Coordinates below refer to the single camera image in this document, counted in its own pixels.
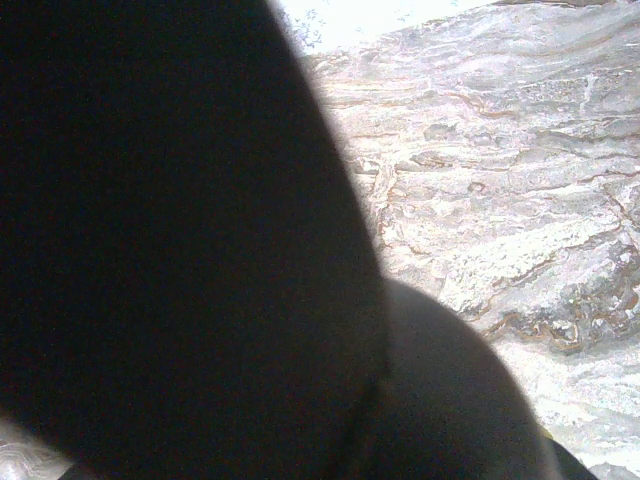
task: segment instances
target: marble surface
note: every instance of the marble surface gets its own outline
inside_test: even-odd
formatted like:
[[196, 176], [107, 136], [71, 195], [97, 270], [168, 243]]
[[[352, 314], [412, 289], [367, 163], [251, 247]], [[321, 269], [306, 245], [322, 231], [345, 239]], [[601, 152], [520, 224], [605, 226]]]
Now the marble surface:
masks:
[[0, 480], [57, 480], [71, 464], [0, 414]]
[[385, 272], [491, 342], [600, 478], [639, 478], [640, 4], [511, 3], [307, 73]]

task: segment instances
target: stone surface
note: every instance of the stone surface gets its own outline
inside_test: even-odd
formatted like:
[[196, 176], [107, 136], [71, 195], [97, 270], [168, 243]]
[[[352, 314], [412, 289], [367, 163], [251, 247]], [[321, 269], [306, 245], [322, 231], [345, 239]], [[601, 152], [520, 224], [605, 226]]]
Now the stone surface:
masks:
[[59, 452], [0, 415], [0, 479], [57, 480], [70, 466]]
[[492, 5], [305, 59], [385, 269], [489, 339], [640, 330], [640, 4]]

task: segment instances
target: dark object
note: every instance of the dark object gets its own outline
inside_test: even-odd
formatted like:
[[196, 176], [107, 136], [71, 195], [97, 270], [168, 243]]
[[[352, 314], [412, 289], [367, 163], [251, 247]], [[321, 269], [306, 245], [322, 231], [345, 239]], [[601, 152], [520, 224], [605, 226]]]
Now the dark object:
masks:
[[263, 2], [3, 20], [0, 405], [24, 426], [119, 479], [559, 478], [490, 350], [385, 286]]
[[569, 450], [555, 440], [549, 439], [549, 441], [553, 446], [553, 451], [560, 464], [560, 470], [566, 480], [598, 480]]
[[87, 469], [76, 463], [69, 470], [64, 472], [58, 480], [100, 480]]

